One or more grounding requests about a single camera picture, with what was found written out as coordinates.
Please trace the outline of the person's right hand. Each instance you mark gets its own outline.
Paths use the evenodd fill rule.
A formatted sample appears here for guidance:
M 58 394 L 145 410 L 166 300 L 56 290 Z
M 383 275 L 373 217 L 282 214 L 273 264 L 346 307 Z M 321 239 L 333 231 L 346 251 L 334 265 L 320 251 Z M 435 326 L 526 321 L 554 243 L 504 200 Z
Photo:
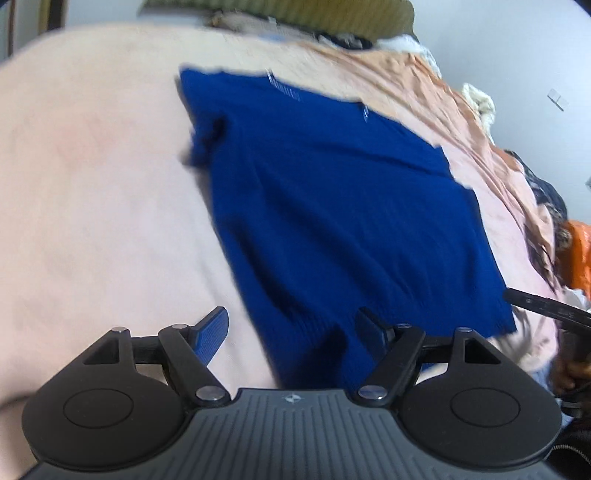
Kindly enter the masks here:
M 579 384 L 590 380 L 590 363 L 569 360 L 559 353 L 549 374 L 551 391 L 558 397 L 570 393 Z

